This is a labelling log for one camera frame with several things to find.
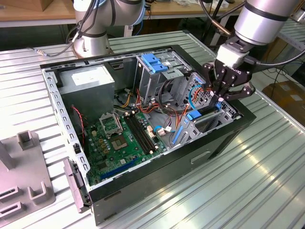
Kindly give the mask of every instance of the yellow wire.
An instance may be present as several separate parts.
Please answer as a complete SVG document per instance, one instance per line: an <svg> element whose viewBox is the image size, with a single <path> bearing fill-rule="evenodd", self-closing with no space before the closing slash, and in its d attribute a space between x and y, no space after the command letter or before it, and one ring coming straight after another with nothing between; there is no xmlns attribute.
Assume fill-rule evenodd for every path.
<svg viewBox="0 0 305 229"><path fill-rule="evenodd" d="M128 104L129 104L129 100L130 100L130 95L131 95L131 94L129 94L129 95L128 95L128 98L127 98L126 103L125 103L123 106L121 106L122 108L125 108L125 107L127 107L127 106L128 106Z"/></svg>

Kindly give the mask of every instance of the motherboard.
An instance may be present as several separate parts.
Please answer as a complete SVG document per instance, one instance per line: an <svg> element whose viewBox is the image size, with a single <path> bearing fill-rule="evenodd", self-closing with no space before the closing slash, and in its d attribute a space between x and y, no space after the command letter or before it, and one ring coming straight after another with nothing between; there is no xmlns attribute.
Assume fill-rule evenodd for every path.
<svg viewBox="0 0 305 229"><path fill-rule="evenodd" d="M85 131L91 186L167 150L141 112L131 116L102 115Z"/></svg>

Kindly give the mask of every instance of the ram slot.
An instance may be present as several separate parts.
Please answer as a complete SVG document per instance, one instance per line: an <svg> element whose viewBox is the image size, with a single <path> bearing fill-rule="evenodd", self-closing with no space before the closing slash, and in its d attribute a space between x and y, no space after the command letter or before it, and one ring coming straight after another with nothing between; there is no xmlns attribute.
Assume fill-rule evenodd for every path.
<svg viewBox="0 0 305 229"><path fill-rule="evenodd" d="M153 143L142 129L136 117L127 117L125 122L146 155L150 154L151 151L155 151Z"/></svg>

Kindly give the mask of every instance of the blue cable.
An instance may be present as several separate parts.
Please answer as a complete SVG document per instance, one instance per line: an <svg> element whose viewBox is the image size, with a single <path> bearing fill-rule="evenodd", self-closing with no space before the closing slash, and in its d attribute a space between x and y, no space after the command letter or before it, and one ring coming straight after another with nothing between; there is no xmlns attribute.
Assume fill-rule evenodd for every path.
<svg viewBox="0 0 305 229"><path fill-rule="evenodd" d="M156 130L157 130L157 129L159 129L159 128L163 128L163 127L162 127L162 126L160 126L160 125L158 125L158 126L156 126L156 127L154 128L154 130L153 130L153 131L154 131L154 132L156 132Z"/></svg>
<svg viewBox="0 0 305 229"><path fill-rule="evenodd" d="M139 31L137 32L137 34L135 36L137 36L141 32L142 27L143 27L143 20L141 21L141 27L140 27Z"/></svg>
<svg viewBox="0 0 305 229"><path fill-rule="evenodd" d="M190 92L189 92L189 102L190 102L190 105L191 105L191 107L192 107L192 109L194 109L194 110L196 110L196 107L194 106L194 104L193 104L193 102L192 102L192 98L191 98L191 95L192 95L192 90L194 89L194 88L198 88L198 87L201 87L201 86L195 86L195 87L192 87L191 88L191 90L190 90Z"/></svg>

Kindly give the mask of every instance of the wooden workbench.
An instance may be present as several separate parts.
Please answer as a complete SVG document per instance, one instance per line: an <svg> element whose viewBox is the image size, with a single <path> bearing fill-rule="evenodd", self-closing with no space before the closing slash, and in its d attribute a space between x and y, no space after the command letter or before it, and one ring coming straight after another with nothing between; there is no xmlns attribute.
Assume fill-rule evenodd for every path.
<svg viewBox="0 0 305 229"><path fill-rule="evenodd" d="M236 0L236 3L230 4L229 8L221 8L219 12L225 12L240 4L241 2L242 0ZM204 12L200 5L191 4L189 6L181 6L174 1L170 3L154 2L151 9L151 19L204 16ZM144 19L147 19L148 16L149 14L146 12ZM4 9L0 10L0 27L70 23L75 23L75 13L71 0L54 0L43 12L12 6L5 6Z"/></svg>

